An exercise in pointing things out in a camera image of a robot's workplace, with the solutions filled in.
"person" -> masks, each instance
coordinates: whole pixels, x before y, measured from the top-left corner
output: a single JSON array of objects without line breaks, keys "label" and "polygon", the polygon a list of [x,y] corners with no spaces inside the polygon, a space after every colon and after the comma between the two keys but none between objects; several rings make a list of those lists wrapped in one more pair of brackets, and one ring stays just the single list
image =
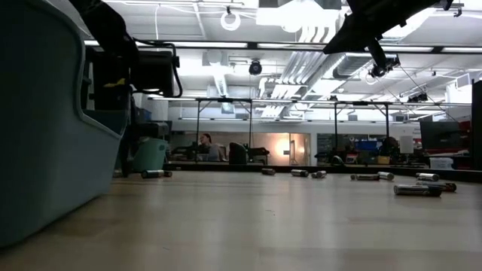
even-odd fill
[{"label": "person", "polygon": [[208,133],[204,133],[199,138],[200,146],[199,146],[199,153],[200,154],[207,154],[207,160],[212,162],[221,161],[222,154],[221,149],[216,144],[212,143],[211,135]]}]

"wooden floor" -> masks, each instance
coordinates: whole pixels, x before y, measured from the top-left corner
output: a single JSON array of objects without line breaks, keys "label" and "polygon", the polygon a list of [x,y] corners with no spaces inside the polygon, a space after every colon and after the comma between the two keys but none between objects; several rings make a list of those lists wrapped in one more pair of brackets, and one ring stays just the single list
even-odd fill
[{"label": "wooden floor", "polygon": [[2,251],[0,270],[480,270],[482,186],[458,185],[425,198],[348,175],[131,178]]}]

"metal frame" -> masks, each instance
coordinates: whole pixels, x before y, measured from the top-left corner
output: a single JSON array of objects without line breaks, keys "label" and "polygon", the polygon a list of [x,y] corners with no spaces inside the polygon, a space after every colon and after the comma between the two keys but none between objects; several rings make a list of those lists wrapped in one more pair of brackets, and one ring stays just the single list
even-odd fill
[{"label": "metal frame", "polygon": [[[169,101],[176,101],[177,99],[158,99],[158,100],[169,100]],[[335,150],[338,149],[338,114],[343,110],[346,109],[349,105],[358,106],[358,107],[366,107],[369,105],[373,105],[375,108],[374,110],[378,109],[384,116],[385,116],[385,124],[386,124],[386,137],[390,137],[390,130],[389,130],[389,108],[390,106],[399,106],[399,105],[418,105],[418,106],[459,106],[459,107],[471,107],[470,104],[451,104],[451,103],[430,103],[430,102],[423,102],[423,103],[408,103],[408,102],[361,102],[361,101],[355,101],[355,102],[335,102],[335,101],[299,101],[299,100],[263,100],[263,99],[238,99],[238,98],[195,98],[195,99],[189,99],[189,101],[195,101],[197,102],[197,128],[196,128],[196,140],[199,138],[199,132],[200,132],[200,113],[207,107],[209,106],[212,102],[238,102],[241,104],[241,106],[249,113],[249,147],[251,147],[252,144],[252,122],[253,122],[253,104],[255,103],[314,103],[314,104],[329,104],[333,105],[333,110],[334,110],[334,147]],[[201,107],[201,102],[208,102],[206,105]],[[249,109],[243,104],[243,102],[249,103]],[[385,106],[385,111],[380,108],[380,106],[383,105]],[[316,122],[316,120],[304,120],[306,122]],[[194,162],[197,163],[198,155],[198,150],[196,149],[195,151],[195,158]]]},{"label": "metal frame", "polygon": [[[257,42],[257,41],[160,41],[145,40],[146,42],[173,43],[177,49],[185,50],[275,50],[275,51],[312,51],[322,52],[326,43],[297,43],[297,42]],[[97,41],[85,41],[88,47],[99,47]],[[442,54],[442,55],[482,55],[482,47],[477,46],[440,46],[440,45],[397,45],[381,44],[386,53],[400,54]],[[139,48],[152,47],[138,43]],[[369,53],[368,50],[353,51],[351,53]]]},{"label": "metal frame", "polygon": [[[206,109],[206,107],[208,107],[212,102],[229,102],[229,103],[234,103],[234,102],[238,102],[245,110],[247,110],[247,112],[249,113],[249,143],[248,143],[248,146],[251,147],[251,134],[252,134],[252,119],[253,119],[253,115],[252,115],[252,112],[253,112],[253,100],[252,99],[233,99],[233,98],[197,98],[195,99],[195,101],[197,101],[197,120],[196,120],[196,141],[198,140],[199,138],[199,125],[200,125],[200,115],[201,115],[201,112]],[[202,108],[201,108],[201,102],[208,102],[206,105],[204,105]],[[243,102],[247,102],[250,104],[249,106],[249,110],[244,106]],[[197,148],[194,152],[194,162],[197,163]]]}]

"ventilation duct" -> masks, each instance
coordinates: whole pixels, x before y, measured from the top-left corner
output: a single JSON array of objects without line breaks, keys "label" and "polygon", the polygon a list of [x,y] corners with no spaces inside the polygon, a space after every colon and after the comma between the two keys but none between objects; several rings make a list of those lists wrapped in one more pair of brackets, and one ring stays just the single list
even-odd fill
[{"label": "ventilation duct", "polygon": [[333,70],[333,78],[348,79],[356,75],[360,69],[370,64],[371,56],[350,56],[347,54],[338,67]]}]

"computer monitor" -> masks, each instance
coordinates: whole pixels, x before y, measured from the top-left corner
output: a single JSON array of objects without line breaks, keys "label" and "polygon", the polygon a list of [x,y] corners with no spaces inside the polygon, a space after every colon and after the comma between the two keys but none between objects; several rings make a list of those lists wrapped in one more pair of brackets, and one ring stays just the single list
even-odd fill
[{"label": "computer monitor", "polygon": [[420,122],[422,147],[426,151],[457,152],[463,149],[462,134],[456,121]]}]

